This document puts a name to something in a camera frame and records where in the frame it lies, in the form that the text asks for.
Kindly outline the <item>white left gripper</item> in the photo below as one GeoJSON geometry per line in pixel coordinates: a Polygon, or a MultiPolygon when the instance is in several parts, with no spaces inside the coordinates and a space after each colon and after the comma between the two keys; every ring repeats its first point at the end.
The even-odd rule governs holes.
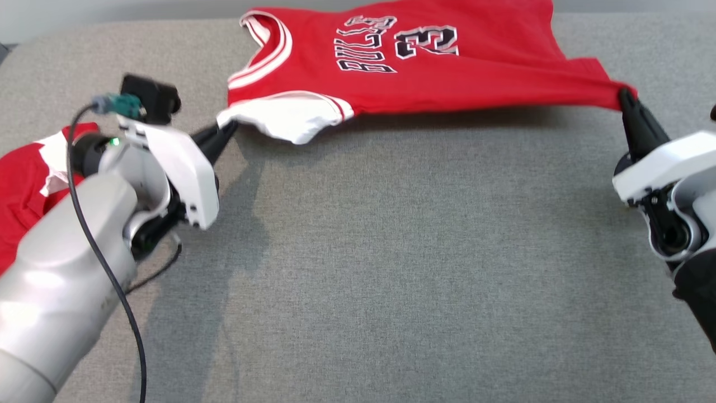
{"type": "Polygon", "coordinates": [[[223,154],[239,124],[235,120],[207,126],[190,136],[176,128],[141,123],[118,115],[127,128],[127,139],[148,146],[164,175],[187,207],[187,220],[202,230],[212,226],[218,216],[218,189],[213,166],[223,154]]]}

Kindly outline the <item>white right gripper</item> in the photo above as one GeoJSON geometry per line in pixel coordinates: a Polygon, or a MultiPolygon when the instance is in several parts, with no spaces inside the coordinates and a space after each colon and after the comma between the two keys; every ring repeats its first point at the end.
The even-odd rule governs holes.
{"type": "Polygon", "coordinates": [[[662,189],[714,167],[714,132],[698,131],[670,140],[651,110],[631,89],[621,88],[618,100],[629,158],[635,163],[612,179],[621,201],[636,202],[647,195],[647,189],[662,189]]]}

